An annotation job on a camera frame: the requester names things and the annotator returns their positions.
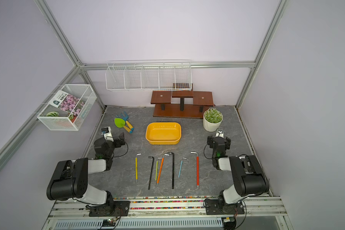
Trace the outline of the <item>long black hex key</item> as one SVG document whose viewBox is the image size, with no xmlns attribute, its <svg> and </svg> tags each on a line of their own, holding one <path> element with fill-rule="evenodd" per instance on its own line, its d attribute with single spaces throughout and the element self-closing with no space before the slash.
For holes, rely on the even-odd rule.
<svg viewBox="0 0 345 230">
<path fill-rule="evenodd" d="M 173 152 L 168 152 L 167 154 L 172 157 L 172 189 L 174 189 L 175 156 Z"/>
</svg>

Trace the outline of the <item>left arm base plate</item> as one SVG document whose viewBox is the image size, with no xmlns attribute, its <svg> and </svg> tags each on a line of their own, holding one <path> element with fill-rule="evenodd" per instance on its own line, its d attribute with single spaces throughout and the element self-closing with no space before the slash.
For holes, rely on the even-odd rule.
<svg viewBox="0 0 345 230">
<path fill-rule="evenodd" d="M 89 206 L 90 217 L 123 217 L 127 216 L 130 208 L 130 201 L 113 201 L 111 204 Z"/>
</svg>

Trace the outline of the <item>orange hex key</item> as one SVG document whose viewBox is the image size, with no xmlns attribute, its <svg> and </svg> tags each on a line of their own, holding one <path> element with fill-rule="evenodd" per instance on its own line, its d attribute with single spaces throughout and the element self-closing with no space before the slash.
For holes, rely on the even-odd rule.
<svg viewBox="0 0 345 230">
<path fill-rule="evenodd" d="M 164 158 L 165 156 L 169 156 L 168 153 L 164 154 L 164 156 L 161 159 L 161 165 L 160 165 L 160 169 L 159 169 L 159 173 L 158 173 L 158 178 L 157 178 L 157 183 L 156 183 L 156 187 L 158 186 L 160 179 L 161 179 L 161 174 L 162 174 L 162 170 L 163 170 L 163 164 L 164 164 Z"/>
</svg>

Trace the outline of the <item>short black hex key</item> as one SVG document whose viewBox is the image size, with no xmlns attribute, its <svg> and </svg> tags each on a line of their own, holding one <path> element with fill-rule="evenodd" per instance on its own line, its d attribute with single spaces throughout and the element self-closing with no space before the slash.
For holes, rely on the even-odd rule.
<svg viewBox="0 0 345 230">
<path fill-rule="evenodd" d="M 148 186 L 148 190 L 150 190 L 151 182 L 152 182 L 152 173 L 153 173 L 153 167 L 154 167 L 155 158 L 154 158 L 153 156 L 148 156 L 148 158 L 149 158 L 149 159 L 152 159 L 151 168 L 150 168 L 150 175 L 149 175 L 149 186 Z"/>
</svg>

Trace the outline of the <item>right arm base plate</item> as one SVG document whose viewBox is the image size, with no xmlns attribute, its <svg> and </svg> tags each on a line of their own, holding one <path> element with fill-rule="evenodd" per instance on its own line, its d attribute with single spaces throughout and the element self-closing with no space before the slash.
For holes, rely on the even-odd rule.
<svg viewBox="0 0 345 230">
<path fill-rule="evenodd" d="M 203 206 L 207 215 L 241 215 L 245 213 L 242 204 L 226 204 L 218 199 L 206 198 Z"/>
</svg>

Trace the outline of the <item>red hex key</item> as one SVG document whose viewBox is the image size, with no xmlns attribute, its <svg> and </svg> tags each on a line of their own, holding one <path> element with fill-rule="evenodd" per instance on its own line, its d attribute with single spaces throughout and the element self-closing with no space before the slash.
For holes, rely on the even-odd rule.
<svg viewBox="0 0 345 230">
<path fill-rule="evenodd" d="M 195 151 L 191 151 L 190 152 L 191 154 L 195 154 L 196 156 L 196 186 L 197 186 L 197 189 L 199 189 L 199 154 Z"/>
</svg>

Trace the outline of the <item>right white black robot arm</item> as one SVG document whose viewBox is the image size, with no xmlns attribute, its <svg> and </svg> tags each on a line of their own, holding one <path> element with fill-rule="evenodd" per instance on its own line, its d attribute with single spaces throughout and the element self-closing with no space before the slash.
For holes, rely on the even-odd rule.
<svg viewBox="0 0 345 230">
<path fill-rule="evenodd" d="M 266 178 L 259 161 L 254 155 L 229 157 L 226 150 L 230 149 L 231 140 L 220 136 L 208 136 L 207 145 L 213 150 L 212 164 L 217 170 L 230 171 L 233 185 L 222 190 L 218 200 L 207 207 L 207 214 L 217 209 L 222 214 L 234 214 L 241 210 L 242 202 L 252 196 L 259 196 L 269 191 Z"/>
</svg>

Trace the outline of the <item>blue hex key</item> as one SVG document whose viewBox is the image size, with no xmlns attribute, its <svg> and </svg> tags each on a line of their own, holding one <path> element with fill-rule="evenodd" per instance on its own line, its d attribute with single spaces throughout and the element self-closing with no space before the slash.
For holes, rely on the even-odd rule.
<svg viewBox="0 0 345 230">
<path fill-rule="evenodd" d="M 182 167 L 183 167 L 183 162 L 184 160 L 187 160 L 186 157 L 182 157 L 181 161 L 180 161 L 180 168 L 179 168 L 179 173 L 178 173 L 178 178 L 181 177 L 181 171 L 182 171 Z"/>
</svg>

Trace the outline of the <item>yellow hex key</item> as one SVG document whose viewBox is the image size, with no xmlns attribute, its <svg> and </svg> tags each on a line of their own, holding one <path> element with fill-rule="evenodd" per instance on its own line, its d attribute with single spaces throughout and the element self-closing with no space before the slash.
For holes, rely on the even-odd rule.
<svg viewBox="0 0 345 230">
<path fill-rule="evenodd" d="M 137 153 L 135 157 L 135 174 L 136 174 L 136 182 L 138 183 L 139 173 L 138 173 L 138 157 L 141 156 L 142 153 Z"/>
</svg>

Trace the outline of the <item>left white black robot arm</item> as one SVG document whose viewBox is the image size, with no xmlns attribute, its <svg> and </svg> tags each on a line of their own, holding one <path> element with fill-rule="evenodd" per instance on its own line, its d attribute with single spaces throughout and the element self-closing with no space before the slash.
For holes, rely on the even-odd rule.
<svg viewBox="0 0 345 230">
<path fill-rule="evenodd" d="M 109 171 L 115 157 L 114 150 L 123 145 L 126 145 L 124 133 L 113 140 L 99 138 L 94 142 L 95 159 L 79 158 L 58 162 L 47 187 L 47 198 L 75 200 L 94 206 L 113 206 L 111 193 L 91 186 L 88 175 Z"/>
</svg>

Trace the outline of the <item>green hex key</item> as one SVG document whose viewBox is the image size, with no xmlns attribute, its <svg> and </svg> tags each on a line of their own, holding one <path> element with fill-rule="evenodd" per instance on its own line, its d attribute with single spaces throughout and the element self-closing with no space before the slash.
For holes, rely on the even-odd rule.
<svg viewBox="0 0 345 230">
<path fill-rule="evenodd" d="M 156 161 L 156 170 L 155 170 L 155 181 L 157 182 L 158 179 L 158 173 L 159 173 L 159 160 L 161 160 L 162 157 L 158 157 Z"/>
</svg>

